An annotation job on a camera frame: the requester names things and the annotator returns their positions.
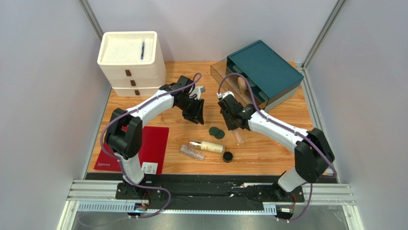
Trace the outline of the cream bottle gold neck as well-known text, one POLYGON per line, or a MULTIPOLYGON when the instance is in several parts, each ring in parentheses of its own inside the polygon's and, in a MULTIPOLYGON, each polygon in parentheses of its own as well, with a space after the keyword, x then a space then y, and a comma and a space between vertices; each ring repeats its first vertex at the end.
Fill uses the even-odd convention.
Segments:
POLYGON ((220 154, 223 154, 225 152, 224 145, 212 143, 208 141, 190 141, 189 147, 195 148, 198 150, 213 152, 213 153, 220 153, 220 154))

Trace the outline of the clear plastic bottle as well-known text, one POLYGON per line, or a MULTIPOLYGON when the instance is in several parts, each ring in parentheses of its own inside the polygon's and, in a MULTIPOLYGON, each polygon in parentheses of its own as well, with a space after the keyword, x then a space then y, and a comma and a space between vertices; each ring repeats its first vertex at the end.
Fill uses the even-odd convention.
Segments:
POLYGON ((205 159, 205 156, 200 151, 186 145, 182 145, 179 152, 196 160, 203 161, 205 159))

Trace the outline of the teal drawer organizer box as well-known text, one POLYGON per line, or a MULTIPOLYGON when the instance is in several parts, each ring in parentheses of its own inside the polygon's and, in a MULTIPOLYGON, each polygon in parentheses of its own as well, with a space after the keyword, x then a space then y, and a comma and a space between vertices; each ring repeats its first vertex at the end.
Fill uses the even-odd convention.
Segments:
POLYGON ((262 40, 227 56, 231 72, 243 75, 258 100, 270 111, 294 95, 304 76, 262 40))

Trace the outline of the foundation bottle dark cap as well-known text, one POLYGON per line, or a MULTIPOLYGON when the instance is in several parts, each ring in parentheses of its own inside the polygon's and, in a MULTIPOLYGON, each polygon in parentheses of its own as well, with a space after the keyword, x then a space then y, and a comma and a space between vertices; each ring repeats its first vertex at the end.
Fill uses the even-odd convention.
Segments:
POLYGON ((239 128, 234 129, 234 130, 232 130, 231 132, 232 132, 232 135, 233 135, 233 137, 234 137, 234 139, 235 139, 235 141, 236 141, 236 143, 237 143, 238 145, 241 145, 241 144, 245 143, 244 138, 242 137, 239 128))

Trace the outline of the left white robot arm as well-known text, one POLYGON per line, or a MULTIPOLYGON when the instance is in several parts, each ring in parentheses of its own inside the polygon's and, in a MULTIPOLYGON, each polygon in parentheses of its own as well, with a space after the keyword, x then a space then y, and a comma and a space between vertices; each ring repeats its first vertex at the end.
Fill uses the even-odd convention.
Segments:
POLYGON ((177 82, 165 84, 150 98, 130 108, 117 108, 100 137, 101 150, 116 158, 123 174, 124 187, 134 197, 142 197, 151 189, 141 184, 144 180, 139 152, 143 142, 143 128, 161 113, 178 107, 185 120, 204 124, 204 99, 196 86, 202 74, 196 73, 192 79, 181 75, 177 82))

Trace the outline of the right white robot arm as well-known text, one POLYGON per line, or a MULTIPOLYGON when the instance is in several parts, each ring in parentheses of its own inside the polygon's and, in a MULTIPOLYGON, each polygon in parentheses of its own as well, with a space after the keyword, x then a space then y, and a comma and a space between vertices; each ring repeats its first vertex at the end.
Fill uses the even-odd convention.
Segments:
POLYGON ((273 184, 272 196, 277 200, 291 197, 303 184, 315 183, 331 168, 335 160, 322 130, 306 130, 272 117, 257 106, 243 106, 230 91, 217 93, 218 104, 228 130, 246 129, 263 134, 285 146, 295 156, 295 165, 273 184))

